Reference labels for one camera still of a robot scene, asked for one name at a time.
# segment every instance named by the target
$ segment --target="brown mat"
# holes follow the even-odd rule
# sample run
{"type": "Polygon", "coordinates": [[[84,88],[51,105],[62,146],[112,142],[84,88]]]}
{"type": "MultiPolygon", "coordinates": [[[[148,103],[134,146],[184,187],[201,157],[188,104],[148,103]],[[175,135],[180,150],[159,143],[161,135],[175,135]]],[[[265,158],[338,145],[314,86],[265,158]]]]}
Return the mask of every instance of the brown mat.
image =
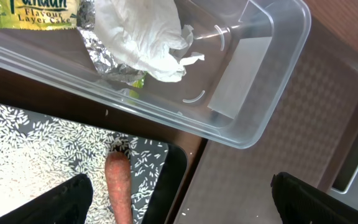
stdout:
{"type": "Polygon", "coordinates": [[[259,142],[238,150],[210,141],[175,223],[281,223],[272,176],[285,171],[328,190],[357,131],[358,54],[313,19],[259,142]]]}

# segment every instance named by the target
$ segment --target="crumpled foil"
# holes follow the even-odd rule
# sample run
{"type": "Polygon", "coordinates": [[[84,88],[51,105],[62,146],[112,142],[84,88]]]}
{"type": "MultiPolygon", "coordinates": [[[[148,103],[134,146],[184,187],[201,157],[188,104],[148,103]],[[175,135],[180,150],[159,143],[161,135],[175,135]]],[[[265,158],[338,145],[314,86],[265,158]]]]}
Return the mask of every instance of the crumpled foil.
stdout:
{"type": "Polygon", "coordinates": [[[77,29],[80,31],[89,56],[102,79],[132,85],[141,80],[145,73],[126,64],[117,63],[109,50],[93,32],[95,23],[95,0],[81,0],[77,13],[77,29]]]}

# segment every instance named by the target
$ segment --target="wooden table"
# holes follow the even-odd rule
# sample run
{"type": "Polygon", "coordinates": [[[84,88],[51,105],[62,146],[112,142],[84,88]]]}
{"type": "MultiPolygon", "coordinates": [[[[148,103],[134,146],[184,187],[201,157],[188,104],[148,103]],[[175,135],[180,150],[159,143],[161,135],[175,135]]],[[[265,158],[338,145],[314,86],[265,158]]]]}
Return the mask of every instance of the wooden table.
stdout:
{"type": "MultiPolygon", "coordinates": [[[[358,1],[305,1],[318,20],[358,51],[358,1]]],[[[179,200],[187,190],[207,142],[193,134],[134,116],[1,68],[0,103],[182,147],[188,156],[189,169],[179,200]]]]}
{"type": "Polygon", "coordinates": [[[358,0],[304,0],[324,26],[358,52],[358,0]]]}

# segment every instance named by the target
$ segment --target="carrot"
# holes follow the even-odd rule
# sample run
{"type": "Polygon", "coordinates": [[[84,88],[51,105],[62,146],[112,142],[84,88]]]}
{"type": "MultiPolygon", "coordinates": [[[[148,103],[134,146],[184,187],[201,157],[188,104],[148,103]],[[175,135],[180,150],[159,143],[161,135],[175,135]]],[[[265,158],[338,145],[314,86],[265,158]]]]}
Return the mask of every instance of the carrot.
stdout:
{"type": "Polygon", "coordinates": [[[132,224],[131,164],[122,152],[112,152],[104,165],[110,203],[117,224],[132,224]]]}

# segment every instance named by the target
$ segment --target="plastic container lid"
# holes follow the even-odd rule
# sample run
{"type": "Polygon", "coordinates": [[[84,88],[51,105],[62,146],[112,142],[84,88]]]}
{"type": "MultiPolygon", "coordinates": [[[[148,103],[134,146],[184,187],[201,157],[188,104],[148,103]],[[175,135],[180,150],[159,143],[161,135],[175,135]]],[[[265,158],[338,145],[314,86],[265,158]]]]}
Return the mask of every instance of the plastic container lid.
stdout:
{"type": "Polygon", "coordinates": [[[102,80],[77,30],[0,29],[0,67],[173,128],[245,149],[261,137],[309,34],[302,0],[176,1],[205,61],[178,83],[102,80]]]}

